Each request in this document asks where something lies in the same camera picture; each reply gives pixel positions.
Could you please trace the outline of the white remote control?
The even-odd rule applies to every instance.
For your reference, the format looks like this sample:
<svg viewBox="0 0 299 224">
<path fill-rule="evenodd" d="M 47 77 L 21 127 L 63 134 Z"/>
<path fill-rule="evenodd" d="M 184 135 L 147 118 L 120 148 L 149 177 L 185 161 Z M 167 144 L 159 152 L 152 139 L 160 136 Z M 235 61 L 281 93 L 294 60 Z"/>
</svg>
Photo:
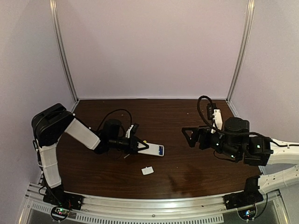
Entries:
<svg viewBox="0 0 299 224">
<path fill-rule="evenodd" d="M 148 144 L 149 144 L 149 149 L 143 150 L 139 154 L 146 154 L 146 155 L 152 155 L 152 156 L 160 156 L 159 153 L 158 153 L 158 150 L 159 150 L 159 146 L 161 146 L 161 145 L 159 145 L 159 144 L 153 144 L 153 143 L 148 143 Z"/>
</svg>

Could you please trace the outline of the white battery cover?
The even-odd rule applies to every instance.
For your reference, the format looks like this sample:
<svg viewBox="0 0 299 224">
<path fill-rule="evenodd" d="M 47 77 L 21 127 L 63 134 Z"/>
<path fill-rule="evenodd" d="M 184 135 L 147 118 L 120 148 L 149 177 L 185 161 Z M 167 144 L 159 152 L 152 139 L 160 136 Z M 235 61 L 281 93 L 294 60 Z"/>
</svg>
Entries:
<svg viewBox="0 0 299 224">
<path fill-rule="evenodd" d="M 143 175 L 150 175 L 152 173 L 154 173 L 154 169 L 153 167 L 145 167 L 141 169 L 141 172 Z"/>
</svg>

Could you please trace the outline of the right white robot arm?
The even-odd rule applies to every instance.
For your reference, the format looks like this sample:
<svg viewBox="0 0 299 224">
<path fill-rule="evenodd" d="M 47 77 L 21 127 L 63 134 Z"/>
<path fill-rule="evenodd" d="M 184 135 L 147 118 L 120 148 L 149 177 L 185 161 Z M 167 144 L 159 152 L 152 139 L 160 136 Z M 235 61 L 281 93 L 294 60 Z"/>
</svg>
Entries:
<svg viewBox="0 0 299 224">
<path fill-rule="evenodd" d="M 223 130 L 211 126 L 183 127 L 188 145 L 225 155 L 224 160 L 250 166 L 292 164 L 292 168 L 271 175 L 248 178 L 243 193 L 265 195 L 273 190 L 289 187 L 299 182 L 299 145 L 279 141 L 249 132 L 249 121 L 232 117 L 224 123 Z"/>
</svg>

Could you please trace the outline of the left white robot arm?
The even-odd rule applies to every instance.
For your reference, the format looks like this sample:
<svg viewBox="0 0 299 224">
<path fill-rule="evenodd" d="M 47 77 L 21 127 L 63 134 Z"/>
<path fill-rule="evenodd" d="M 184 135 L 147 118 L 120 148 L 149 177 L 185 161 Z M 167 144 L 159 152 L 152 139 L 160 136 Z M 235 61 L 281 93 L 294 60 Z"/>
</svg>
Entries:
<svg viewBox="0 0 299 224">
<path fill-rule="evenodd" d="M 33 117 L 31 125 L 36 148 L 41 157 L 45 180 L 51 189 L 62 184 L 56 148 L 64 133 L 96 154 L 105 153 L 111 148 L 120 149 L 128 154 L 135 154 L 149 148 L 147 143 L 135 136 L 139 127 L 138 124 L 132 124 L 123 136 L 119 136 L 122 124 L 117 119 L 107 120 L 102 129 L 94 131 L 60 103 Z"/>
</svg>

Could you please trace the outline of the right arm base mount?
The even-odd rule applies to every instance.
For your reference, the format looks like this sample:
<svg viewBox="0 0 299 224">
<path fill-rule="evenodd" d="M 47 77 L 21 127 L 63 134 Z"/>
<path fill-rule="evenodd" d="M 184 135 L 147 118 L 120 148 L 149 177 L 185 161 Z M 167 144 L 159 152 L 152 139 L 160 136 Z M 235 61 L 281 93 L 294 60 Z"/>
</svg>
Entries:
<svg viewBox="0 0 299 224">
<path fill-rule="evenodd" d="M 266 207 L 263 208 L 259 215 L 257 214 L 256 204 L 264 200 L 263 195 L 259 191 L 248 192 L 244 190 L 238 193 L 227 194 L 223 199 L 226 209 L 237 209 L 239 218 L 246 222 L 260 217 Z"/>
</svg>

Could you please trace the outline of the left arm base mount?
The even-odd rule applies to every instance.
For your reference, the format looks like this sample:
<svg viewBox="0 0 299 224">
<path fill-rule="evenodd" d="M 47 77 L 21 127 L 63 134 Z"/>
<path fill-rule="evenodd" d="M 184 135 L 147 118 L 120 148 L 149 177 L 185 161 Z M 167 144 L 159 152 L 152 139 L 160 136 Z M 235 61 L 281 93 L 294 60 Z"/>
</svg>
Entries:
<svg viewBox="0 0 299 224">
<path fill-rule="evenodd" d="M 65 192 L 62 197 L 59 197 L 49 190 L 46 190 L 43 196 L 44 202 L 53 205 L 50 209 L 50 216 L 58 223 L 70 218 L 75 211 L 81 210 L 83 199 L 82 195 Z"/>
</svg>

